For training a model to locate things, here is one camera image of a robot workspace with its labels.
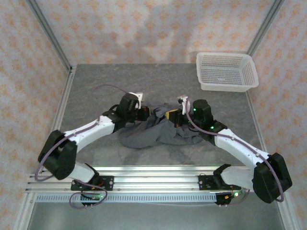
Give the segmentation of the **aluminium corner post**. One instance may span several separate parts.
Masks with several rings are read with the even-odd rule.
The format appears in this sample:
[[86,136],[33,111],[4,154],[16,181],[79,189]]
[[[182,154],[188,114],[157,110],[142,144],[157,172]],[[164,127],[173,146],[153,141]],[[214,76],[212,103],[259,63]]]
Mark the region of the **aluminium corner post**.
[[54,48],[55,52],[57,53],[61,63],[63,64],[64,68],[68,71],[68,73],[71,72],[72,66],[67,58],[67,56],[64,53],[64,50],[62,49],[60,43],[58,42],[55,34],[53,33],[53,30],[51,26],[49,25],[44,13],[42,12],[39,4],[36,0],[25,0],[28,4],[29,8],[33,12],[33,15],[38,20],[38,23],[40,24],[40,27],[44,31],[45,35],[47,36],[49,42],[51,43],[52,47]]
[[256,53],[258,47],[260,46],[263,38],[268,32],[271,24],[273,23],[276,15],[278,14],[280,8],[282,7],[285,0],[274,0],[272,6],[270,7],[268,13],[261,26],[259,27],[254,39],[252,40],[246,54],[251,57]]

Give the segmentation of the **small circuit board with LED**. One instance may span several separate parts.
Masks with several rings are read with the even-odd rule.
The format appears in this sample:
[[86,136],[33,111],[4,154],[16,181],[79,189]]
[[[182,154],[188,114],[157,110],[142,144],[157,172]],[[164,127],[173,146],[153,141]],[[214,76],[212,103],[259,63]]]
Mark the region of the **small circuit board with LED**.
[[93,195],[90,195],[90,194],[88,194],[88,193],[86,193],[86,194],[81,194],[81,197],[83,197],[83,198],[86,199],[86,200],[94,200],[94,201],[99,201],[99,200],[101,200],[101,199],[104,198],[104,196],[101,195],[101,194],[93,194]]
[[231,200],[235,197],[238,197],[239,195],[243,194],[244,191],[243,190],[240,190],[240,191],[237,191],[237,192],[234,192],[234,193],[231,193],[231,194],[228,194],[228,195],[225,195],[224,198],[226,200]]

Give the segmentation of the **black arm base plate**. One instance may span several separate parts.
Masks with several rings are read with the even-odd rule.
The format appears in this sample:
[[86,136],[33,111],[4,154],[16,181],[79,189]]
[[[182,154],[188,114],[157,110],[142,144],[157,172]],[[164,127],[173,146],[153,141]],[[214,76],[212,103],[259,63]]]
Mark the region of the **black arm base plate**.
[[198,176],[200,190],[241,190],[240,186],[226,184],[220,176],[200,174]]
[[107,191],[113,190],[113,183],[114,183],[114,176],[101,176],[96,175],[93,179],[91,179],[87,184],[80,183],[76,180],[73,180],[71,183],[71,190],[72,191],[101,191],[100,188],[96,188],[96,186],[102,187]]

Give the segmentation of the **grey t-shirt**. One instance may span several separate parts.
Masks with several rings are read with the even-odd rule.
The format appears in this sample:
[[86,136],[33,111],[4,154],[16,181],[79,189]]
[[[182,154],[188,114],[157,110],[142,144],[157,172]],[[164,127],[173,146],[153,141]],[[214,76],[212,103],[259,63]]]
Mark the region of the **grey t-shirt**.
[[169,103],[147,103],[152,113],[146,121],[127,124],[118,131],[119,142],[128,148],[143,149],[159,144],[191,145],[203,141],[198,132],[189,130],[187,126],[175,127],[165,117],[165,113],[181,108]]

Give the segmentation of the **white perforated plastic basket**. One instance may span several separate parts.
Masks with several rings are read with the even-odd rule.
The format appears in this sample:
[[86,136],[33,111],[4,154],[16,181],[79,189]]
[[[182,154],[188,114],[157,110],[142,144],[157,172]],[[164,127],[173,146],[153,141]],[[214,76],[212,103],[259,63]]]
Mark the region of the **white perforated plastic basket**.
[[203,91],[246,92],[259,85],[254,61],[247,54],[200,52],[196,69]]

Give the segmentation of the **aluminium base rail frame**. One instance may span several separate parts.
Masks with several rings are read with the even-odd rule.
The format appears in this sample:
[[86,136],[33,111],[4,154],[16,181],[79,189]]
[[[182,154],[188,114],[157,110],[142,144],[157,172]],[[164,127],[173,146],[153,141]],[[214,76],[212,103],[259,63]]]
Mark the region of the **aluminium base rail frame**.
[[[163,166],[105,166],[94,167],[102,175],[112,175],[115,179],[112,192],[121,193],[188,193],[201,192],[198,176],[211,175],[220,166],[163,165]],[[26,191],[39,193],[60,193],[71,191],[72,179],[61,181],[50,178],[37,182],[31,174]]]

